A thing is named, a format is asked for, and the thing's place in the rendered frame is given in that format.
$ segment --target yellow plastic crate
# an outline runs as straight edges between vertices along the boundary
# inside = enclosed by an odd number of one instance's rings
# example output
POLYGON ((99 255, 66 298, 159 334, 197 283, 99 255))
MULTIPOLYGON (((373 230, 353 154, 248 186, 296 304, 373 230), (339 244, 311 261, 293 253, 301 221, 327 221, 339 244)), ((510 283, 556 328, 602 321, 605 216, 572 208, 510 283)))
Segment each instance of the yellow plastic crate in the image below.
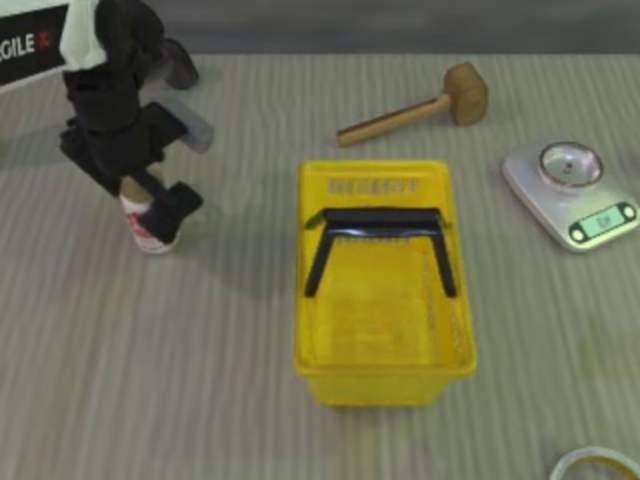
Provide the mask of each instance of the yellow plastic crate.
POLYGON ((423 405, 475 370, 444 163, 306 162, 297 225, 294 363, 318 401, 423 405))

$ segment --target scale weighing plate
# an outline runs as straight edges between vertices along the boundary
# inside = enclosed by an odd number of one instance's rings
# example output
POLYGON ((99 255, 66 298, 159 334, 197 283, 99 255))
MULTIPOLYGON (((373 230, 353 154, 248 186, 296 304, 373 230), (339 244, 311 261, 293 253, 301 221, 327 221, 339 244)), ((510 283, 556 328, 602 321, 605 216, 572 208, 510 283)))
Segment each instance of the scale weighing plate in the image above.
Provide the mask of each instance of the scale weighing plate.
POLYGON ((513 150, 502 173, 565 248, 585 252, 640 223, 637 202, 604 175, 596 152, 557 135, 513 150))

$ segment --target scale button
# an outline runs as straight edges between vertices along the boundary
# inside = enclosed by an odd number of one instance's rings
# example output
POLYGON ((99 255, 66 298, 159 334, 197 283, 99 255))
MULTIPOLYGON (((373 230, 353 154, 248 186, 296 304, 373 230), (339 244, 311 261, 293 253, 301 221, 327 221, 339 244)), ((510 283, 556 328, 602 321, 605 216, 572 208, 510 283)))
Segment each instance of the scale button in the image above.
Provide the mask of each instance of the scale button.
POLYGON ((635 218, 636 216, 636 211, 633 209, 633 207, 629 205, 627 205, 622 209, 622 213, 624 213, 624 216, 627 217, 628 219, 635 218))
POLYGON ((584 240, 584 233, 582 233, 582 230, 578 230, 576 228, 571 232, 571 238, 573 238, 576 242, 581 242, 584 240))

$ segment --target wooden mallet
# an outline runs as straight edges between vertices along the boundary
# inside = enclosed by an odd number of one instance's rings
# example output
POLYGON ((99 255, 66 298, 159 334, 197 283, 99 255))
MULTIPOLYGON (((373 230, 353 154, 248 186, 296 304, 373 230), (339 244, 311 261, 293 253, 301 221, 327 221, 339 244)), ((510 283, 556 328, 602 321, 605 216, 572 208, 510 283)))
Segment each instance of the wooden mallet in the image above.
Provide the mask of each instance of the wooden mallet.
POLYGON ((486 83, 473 65, 461 63, 447 70, 439 97, 340 130, 337 142, 346 147, 447 109, 456 125, 471 125, 484 117, 488 104, 486 83))

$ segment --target fragile tape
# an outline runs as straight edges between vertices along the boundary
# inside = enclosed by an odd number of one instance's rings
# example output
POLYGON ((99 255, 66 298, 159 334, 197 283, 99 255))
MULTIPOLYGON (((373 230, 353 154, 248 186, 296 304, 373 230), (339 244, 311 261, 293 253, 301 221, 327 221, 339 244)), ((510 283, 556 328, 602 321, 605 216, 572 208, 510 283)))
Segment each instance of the fragile tape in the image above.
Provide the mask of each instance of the fragile tape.
POLYGON ((583 463, 606 465, 627 480, 640 480, 640 465, 619 452, 602 447, 585 447, 569 452, 556 464, 549 480, 564 480, 569 469, 583 463))

